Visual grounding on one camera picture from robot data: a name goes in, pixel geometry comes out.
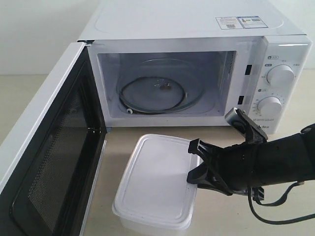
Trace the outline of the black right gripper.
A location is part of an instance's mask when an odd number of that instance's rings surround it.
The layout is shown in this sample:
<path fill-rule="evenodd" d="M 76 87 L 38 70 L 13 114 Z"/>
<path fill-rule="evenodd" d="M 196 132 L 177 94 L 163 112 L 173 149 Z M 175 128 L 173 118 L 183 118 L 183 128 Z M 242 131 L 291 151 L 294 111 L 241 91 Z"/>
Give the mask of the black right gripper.
<path fill-rule="evenodd" d="M 250 174 L 253 171 L 257 145 L 232 145 L 218 147 L 201 139 L 190 141 L 188 153 L 198 155 L 206 164 L 189 171 L 187 183 L 200 189 L 212 190 L 227 196 L 247 196 Z"/>

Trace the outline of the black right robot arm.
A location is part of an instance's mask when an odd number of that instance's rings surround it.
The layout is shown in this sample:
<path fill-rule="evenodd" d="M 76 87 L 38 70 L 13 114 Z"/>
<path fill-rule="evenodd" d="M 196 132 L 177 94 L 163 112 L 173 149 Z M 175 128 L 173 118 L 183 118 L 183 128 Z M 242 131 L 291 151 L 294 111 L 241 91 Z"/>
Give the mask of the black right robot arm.
<path fill-rule="evenodd" d="M 187 183 L 225 195 L 244 194 L 248 187 L 301 182 L 315 178 L 315 126 L 267 142 L 243 142 L 221 148 L 200 139 L 190 141 L 188 152 L 202 163 L 189 171 Z"/>

